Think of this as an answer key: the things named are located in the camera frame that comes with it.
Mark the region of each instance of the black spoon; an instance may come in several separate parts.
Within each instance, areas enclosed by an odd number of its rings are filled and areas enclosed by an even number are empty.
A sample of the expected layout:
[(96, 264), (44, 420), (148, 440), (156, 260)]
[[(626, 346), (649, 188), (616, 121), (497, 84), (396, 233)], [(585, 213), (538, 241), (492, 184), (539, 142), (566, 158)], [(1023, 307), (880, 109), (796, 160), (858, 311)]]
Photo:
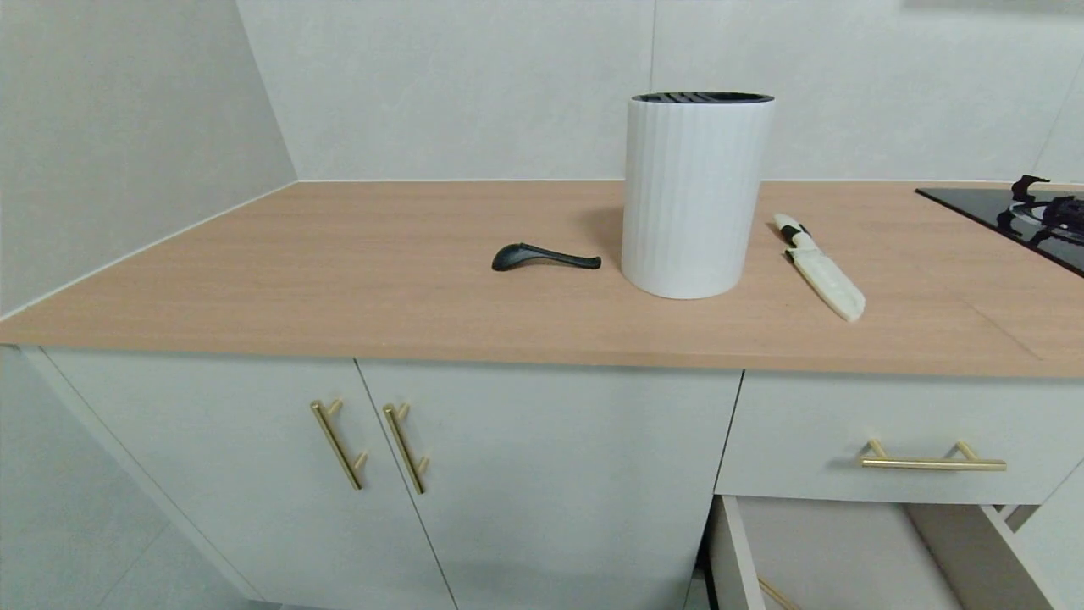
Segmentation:
[(592, 256), (590, 258), (586, 256), (572, 256), (571, 254), (554, 251), (529, 243), (509, 243), (499, 249), (496, 256), (493, 257), (493, 270), (507, 271), (532, 258), (549, 258), (550, 260), (556, 260), (581, 269), (597, 269), (603, 265), (602, 256)]

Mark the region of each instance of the black glass cooktop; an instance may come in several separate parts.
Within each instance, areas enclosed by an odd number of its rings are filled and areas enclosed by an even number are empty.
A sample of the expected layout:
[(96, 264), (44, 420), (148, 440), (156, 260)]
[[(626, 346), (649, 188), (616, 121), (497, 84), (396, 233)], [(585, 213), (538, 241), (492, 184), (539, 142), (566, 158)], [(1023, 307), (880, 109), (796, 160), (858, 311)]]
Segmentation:
[(1048, 181), (1024, 176), (1011, 189), (917, 192), (1084, 276), (1084, 192), (1029, 192), (1031, 184)]

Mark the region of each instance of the white knife block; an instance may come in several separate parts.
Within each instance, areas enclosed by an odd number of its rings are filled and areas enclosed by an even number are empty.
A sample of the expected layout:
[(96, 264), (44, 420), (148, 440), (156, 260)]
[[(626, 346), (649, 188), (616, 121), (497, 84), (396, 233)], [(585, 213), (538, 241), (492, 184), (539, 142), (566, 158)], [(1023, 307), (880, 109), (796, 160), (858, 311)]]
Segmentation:
[(629, 101), (621, 272), (667, 298), (741, 277), (774, 98), (649, 93)]

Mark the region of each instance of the wooden countertop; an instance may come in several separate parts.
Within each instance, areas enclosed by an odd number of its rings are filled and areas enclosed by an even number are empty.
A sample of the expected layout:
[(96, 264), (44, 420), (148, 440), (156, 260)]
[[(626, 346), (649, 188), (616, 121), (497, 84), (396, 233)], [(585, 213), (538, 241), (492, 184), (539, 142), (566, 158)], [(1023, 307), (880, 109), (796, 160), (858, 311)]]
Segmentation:
[[(1084, 278), (917, 185), (765, 182), (738, 286), (668, 300), (620, 273), (620, 182), (302, 182), (34, 304), (0, 323), (0, 342), (1084, 377)], [(863, 289), (861, 321), (836, 317), (786, 260), (773, 211)], [(490, 270), (517, 241), (603, 268)]]

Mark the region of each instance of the cabinet handle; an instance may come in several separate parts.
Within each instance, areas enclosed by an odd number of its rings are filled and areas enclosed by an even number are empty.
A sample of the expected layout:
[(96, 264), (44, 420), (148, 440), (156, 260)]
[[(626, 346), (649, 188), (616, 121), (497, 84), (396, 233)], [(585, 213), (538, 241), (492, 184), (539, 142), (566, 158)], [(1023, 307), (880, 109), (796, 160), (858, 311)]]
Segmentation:
[(338, 437), (335, 436), (335, 430), (332, 429), (331, 421), (327, 420), (328, 417), (334, 416), (340, 408), (343, 408), (343, 401), (335, 399), (332, 404), (324, 410), (324, 404), (320, 401), (313, 401), (311, 405), (312, 414), (317, 416), (317, 421), (320, 423), (320, 429), (324, 431), (324, 437), (327, 438), (327, 443), (332, 446), (332, 451), (335, 452), (335, 457), (339, 460), (339, 466), (343, 467), (343, 472), (346, 472), (346, 478), (350, 480), (350, 486), (354, 490), (361, 490), (361, 477), (358, 476), (358, 471), (365, 466), (365, 460), (369, 459), (367, 452), (361, 452), (358, 454), (358, 458), (353, 460), (353, 464), (347, 462), (346, 452), (343, 451), (343, 444), (338, 442)]
[(956, 449), (964, 459), (931, 459), (931, 458), (893, 458), (885, 452), (885, 446), (877, 439), (869, 440), (873, 456), (863, 455), (859, 464), (864, 468), (898, 468), (903, 470), (969, 470), (996, 472), (1008, 468), (1003, 459), (979, 459), (971, 447), (964, 441), (956, 442)]
[(410, 413), (410, 405), (404, 404), (398, 410), (395, 405), (384, 405), (384, 417), (388, 420), (388, 428), (391, 429), (391, 436), (396, 439), (396, 445), (399, 445), (399, 454), (402, 455), (403, 462), (406, 463), (406, 473), (410, 475), (410, 480), (414, 483), (414, 491), (418, 495), (425, 493), (425, 483), (422, 481), (422, 475), (425, 475), (425, 469), (429, 466), (429, 457), (425, 456), (422, 462), (414, 464), (414, 455), (410, 453), (410, 447), (406, 445), (406, 440), (403, 438), (403, 431), (399, 427), (402, 420), (406, 419), (406, 414)]

